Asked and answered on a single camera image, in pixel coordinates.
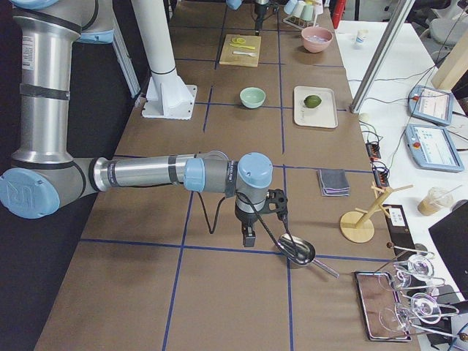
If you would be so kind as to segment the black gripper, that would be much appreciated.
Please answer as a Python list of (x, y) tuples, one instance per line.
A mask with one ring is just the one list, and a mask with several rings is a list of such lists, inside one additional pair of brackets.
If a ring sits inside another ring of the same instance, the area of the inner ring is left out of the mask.
[(254, 22), (254, 31), (256, 35), (260, 35), (263, 28), (263, 18), (269, 11), (274, 15), (278, 12), (279, 4), (271, 0), (254, 0), (254, 13), (257, 16)]
[(283, 190), (269, 189), (265, 199), (258, 204), (254, 204), (244, 193), (236, 192), (235, 215), (241, 221), (244, 247), (254, 247), (256, 241), (254, 223), (262, 214), (276, 214), (287, 230), (287, 197)]

